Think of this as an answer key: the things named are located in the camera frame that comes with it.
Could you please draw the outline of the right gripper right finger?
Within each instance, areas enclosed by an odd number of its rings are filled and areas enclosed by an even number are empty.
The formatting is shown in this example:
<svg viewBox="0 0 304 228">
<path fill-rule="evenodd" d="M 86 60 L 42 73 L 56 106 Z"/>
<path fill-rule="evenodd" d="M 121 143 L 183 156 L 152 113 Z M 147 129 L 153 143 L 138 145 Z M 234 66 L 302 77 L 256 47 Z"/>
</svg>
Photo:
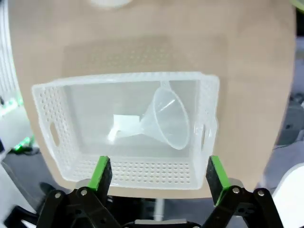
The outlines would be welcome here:
<svg viewBox="0 0 304 228">
<path fill-rule="evenodd" d="M 233 216 L 241 217 L 248 228 L 283 227 L 269 190 L 249 192 L 231 184 L 218 156 L 209 157 L 206 179 L 215 207 L 203 228 L 225 228 Z"/>
</svg>

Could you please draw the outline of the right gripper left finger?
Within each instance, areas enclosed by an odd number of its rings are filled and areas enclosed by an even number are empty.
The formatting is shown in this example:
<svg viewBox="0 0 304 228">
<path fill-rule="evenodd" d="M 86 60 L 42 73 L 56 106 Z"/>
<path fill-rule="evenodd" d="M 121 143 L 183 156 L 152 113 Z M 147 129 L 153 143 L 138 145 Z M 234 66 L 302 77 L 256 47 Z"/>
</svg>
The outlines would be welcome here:
<svg viewBox="0 0 304 228">
<path fill-rule="evenodd" d="M 51 191 L 45 198 L 37 228 L 119 228 L 106 208 L 112 180 L 110 158 L 101 156 L 89 183 L 69 194 Z"/>
</svg>

